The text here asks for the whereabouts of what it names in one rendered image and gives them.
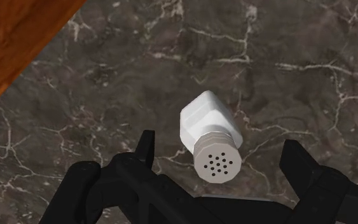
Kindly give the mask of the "white salt shaker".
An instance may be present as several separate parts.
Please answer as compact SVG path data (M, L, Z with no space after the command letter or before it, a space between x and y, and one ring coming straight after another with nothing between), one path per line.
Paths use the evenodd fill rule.
M231 112L210 90L181 110L180 138L193 155L194 168L203 180L220 184L239 173L242 135Z

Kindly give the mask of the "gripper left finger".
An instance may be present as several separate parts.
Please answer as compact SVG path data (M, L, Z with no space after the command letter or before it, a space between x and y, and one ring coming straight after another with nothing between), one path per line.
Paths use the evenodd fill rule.
M144 130L135 151L101 167L80 161L68 168L39 224L96 224L103 209L118 206L135 224L224 224L153 165L155 132Z

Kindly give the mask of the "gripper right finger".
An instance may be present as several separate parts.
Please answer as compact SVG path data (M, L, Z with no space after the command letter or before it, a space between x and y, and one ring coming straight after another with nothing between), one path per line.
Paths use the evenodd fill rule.
M279 167L299 198L284 224L358 224L358 185L342 172L292 139L284 141Z

